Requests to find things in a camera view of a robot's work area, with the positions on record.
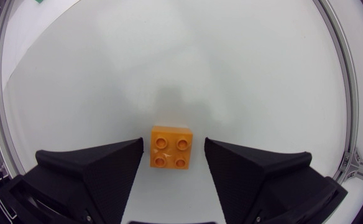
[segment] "metal ring frame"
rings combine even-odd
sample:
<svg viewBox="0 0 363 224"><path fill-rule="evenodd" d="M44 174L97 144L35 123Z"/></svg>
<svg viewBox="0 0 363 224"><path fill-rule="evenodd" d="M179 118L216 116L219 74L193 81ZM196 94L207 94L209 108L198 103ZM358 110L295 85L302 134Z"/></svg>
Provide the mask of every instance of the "metal ring frame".
<svg viewBox="0 0 363 224"><path fill-rule="evenodd" d="M321 13L334 42L336 52L339 57L339 62L341 64L346 91L347 129L344 156L338 171L333 177L337 182L341 183L348 176L347 173L349 172L349 168L352 164L352 161L354 161L354 158L359 159L358 153L356 152L359 111L356 74L346 37L329 1L313 0L313 2ZM9 128L7 126L2 98L1 77L1 54L4 42L4 33L6 30L7 21L9 20L12 4L13 1L7 1L0 15L0 164L3 164L6 167L9 175L14 177L17 174L25 174L25 170L20 162L19 157L17 156Z"/></svg>

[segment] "white backdrop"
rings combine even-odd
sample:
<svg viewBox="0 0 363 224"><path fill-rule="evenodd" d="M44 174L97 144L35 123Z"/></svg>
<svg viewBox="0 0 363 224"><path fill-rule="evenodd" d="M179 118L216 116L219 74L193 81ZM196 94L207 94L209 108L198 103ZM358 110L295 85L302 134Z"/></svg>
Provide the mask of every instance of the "white backdrop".
<svg viewBox="0 0 363 224"><path fill-rule="evenodd" d="M21 57L4 103L26 170L38 149L140 136L147 147L152 125L188 126L190 169L150 169L145 153L124 222L222 223L204 137L308 151L313 168L333 175L346 135L344 94L311 1L84 0Z"/></svg>

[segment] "orange lego brick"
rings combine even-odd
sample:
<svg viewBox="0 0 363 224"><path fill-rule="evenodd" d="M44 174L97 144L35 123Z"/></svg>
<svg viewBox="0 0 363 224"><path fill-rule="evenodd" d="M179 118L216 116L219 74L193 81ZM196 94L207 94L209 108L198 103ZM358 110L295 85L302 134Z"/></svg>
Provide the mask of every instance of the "orange lego brick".
<svg viewBox="0 0 363 224"><path fill-rule="evenodd" d="M188 128L154 126L151 130L150 166L188 169L193 133Z"/></svg>

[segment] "lego stud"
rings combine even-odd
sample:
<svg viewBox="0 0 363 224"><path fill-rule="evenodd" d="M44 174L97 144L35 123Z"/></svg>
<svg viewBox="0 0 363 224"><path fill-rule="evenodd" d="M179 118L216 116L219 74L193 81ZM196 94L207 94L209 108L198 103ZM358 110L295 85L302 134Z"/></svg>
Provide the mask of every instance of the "lego stud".
<svg viewBox="0 0 363 224"><path fill-rule="evenodd" d="M155 159L154 159L154 163L155 163L155 166L157 167L164 167L167 163L165 162L165 159L160 157L160 156L157 156Z"/></svg>
<svg viewBox="0 0 363 224"><path fill-rule="evenodd" d="M177 158L175 160L175 166L177 168L184 168L186 166L186 160L184 158Z"/></svg>
<svg viewBox="0 0 363 224"><path fill-rule="evenodd" d="M167 145L168 145L168 141L166 139L164 139L163 137L158 137L155 140L155 146L158 149L165 149Z"/></svg>
<svg viewBox="0 0 363 224"><path fill-rule="evenodd" d="M182 139L179 139L177 142L176 142L176 147L178 150L186 150L188 148L188 142L186 139L182 138Z"/></svg>

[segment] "black mechanical part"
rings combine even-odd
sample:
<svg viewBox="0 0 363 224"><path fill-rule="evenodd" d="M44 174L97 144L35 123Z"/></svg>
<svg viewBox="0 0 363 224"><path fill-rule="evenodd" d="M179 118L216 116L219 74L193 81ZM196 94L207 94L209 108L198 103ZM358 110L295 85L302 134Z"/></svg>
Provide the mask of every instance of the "black mechanical part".
<svg viewBox="0 0 363 224"><path fill-rule="evenodd" d="M24 223L120 223L143 139L70 152L38 151L38 165L0 191Z"/></svg>
<svg viewBox="0 0 363 224"><path fill-rule="evenodd" d="M347 194L310 167L308 152L282 154L208 138L204 148L228 224L322 223Z"/></svg>

